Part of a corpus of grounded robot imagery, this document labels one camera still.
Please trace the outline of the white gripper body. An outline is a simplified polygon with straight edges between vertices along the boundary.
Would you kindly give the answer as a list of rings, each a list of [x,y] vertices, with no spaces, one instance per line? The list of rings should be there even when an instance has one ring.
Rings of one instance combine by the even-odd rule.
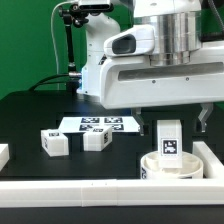
[[[190,62],[152,67],[147,56],[116,57],[100,73],[100,103],[107,109],[224,101],[224,43],[204,43]]]

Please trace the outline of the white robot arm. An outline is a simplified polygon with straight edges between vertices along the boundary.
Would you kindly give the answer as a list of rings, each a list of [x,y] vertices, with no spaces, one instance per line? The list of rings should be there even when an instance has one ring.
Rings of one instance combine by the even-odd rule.
[[[224,36],[201,35],[200,0],[80,0],[89,13],[84,95],[106,109],[200,103],[199,130],[224,101]]]

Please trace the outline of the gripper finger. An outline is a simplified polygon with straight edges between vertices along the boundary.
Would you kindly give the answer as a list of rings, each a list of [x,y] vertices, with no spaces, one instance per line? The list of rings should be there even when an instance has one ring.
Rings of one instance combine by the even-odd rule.
[[[133,118],[135,119],[135,121],[139,125],[140,135],[143,136],[144,135],[144,120],[141,116],[141,109],[140,108],[132,108],[131,114],[132,114]]]
[[[200,133],[204,133],[207,127],[207,119],[211,115],[213,111],[213,104],[209,103],[202,103],[201,104],[201,112],[196,120],[196,131]]]

